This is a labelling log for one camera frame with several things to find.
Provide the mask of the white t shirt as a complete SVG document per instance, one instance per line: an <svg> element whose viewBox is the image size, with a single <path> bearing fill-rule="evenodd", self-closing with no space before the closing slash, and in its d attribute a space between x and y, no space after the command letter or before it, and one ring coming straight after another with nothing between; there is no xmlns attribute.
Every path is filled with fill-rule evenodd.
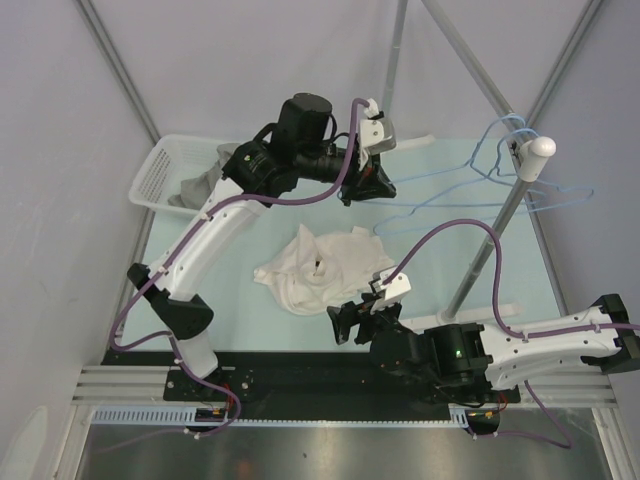
<svg viewBox="0 0 640 480"><path fill-rule="evenodd" d="M365 291L374 273L393 265L381 239L365 228L316 236L300 225L279 254L254 270L254 281L282 309L313 316Z"/></svg>

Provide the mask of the grey t shirt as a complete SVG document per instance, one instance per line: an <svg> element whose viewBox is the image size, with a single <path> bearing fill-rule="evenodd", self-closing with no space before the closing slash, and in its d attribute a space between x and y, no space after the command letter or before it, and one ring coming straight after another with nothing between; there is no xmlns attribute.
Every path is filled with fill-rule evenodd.
<svg viewBox="0 0 640 480"><path fill-rule="evenodd" d="M180 192L168 198L173 207L199 210L214 191L217 181L222 177L222 169L231 158L239 143L224 143L217 147L218 159L213 166L198 177L181 182Z"/></svg>

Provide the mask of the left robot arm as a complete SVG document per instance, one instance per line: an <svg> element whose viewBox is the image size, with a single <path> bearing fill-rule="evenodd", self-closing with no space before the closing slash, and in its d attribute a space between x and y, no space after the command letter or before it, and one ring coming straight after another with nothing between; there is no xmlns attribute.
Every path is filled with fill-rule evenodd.
<svg viewBox="0 0 640 480"><path fill-rule="evenodd" d="M197 398L210 399L221 387L219 362L207 335L214 312L197 290L232 241L273 205L309 205L333 194L344 205L395 196L380 160L396 145L394 126L378 104L353 100L346 147L325 135L336 130L327 99L295 94L284 102L276 122L233 151L212 193L174 245L150 265L129 267L127 277L137 290L132 299L146 299L164 324L179 364L189 372L185 385ZM305 199L284 199L301 179L329 188Z"/></svg>

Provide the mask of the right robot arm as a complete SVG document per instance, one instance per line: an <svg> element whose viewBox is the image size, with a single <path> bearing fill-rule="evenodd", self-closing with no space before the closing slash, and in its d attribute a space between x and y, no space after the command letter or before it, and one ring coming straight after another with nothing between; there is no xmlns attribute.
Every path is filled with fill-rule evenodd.
<svg viewBox="0 0 640 480"><path fill-rule="evenodd" d="M601 296L588 309L514 328L490 323L452 323L419 329L401 319L402 306L373 308L376 296L327 309L337 344L358 330L372 364L410 385L462 391L484 401L495 391L558 371L595 366L604 374L639 367L638 326L617 294Z"/></svg>

